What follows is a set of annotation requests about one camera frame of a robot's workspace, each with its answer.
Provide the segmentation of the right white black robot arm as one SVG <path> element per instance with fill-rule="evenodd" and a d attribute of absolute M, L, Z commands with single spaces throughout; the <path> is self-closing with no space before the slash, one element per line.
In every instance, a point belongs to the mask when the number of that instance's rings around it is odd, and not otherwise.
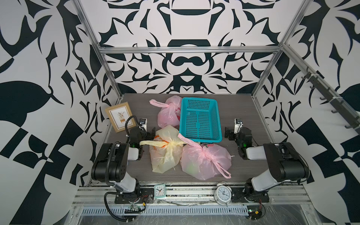
<path fill-rule="evenodd" d="M 246 196 L 264 193 L 282 183 L 300 184 L 310 176 L 306 161 L 289 142 L 254 146 L 251 130 L 241 126 L 234 130 L 225 128 L 224 137 L 235 141 L 244 160 L 265 160 L 268 164 L 268 170 L 246 182 Z"/>

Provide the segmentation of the large pink plastic bag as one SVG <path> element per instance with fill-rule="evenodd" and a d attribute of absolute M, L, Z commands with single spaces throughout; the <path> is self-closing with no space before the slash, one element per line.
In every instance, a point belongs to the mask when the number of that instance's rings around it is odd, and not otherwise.
<path fill-rule="evenodd" d="M 217 144 L 199 144 L 182 134 L 178 134 L 178 138 L 185 143 L 181 156 L 183 172 L 203 181 L 219 174 L 231 178 L 228 170 L 232 166 L 232 157 L 226 148 Z"/>

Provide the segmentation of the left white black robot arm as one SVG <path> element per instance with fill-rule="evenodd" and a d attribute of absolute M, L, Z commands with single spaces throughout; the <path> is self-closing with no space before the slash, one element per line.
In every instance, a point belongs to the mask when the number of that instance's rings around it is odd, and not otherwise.
<path fill-rule="evenodd" d="M 155 128 L 148 132 L 143 127 L 134 127 L 127 131 L 126 142 L 104 143 L 91 169 L 91 178 L 121 193 L 135 192 L 138 181 L 128 174 L 128 162 L 142 158 L 140 142 L 153 140 L 155 133 Z"/>

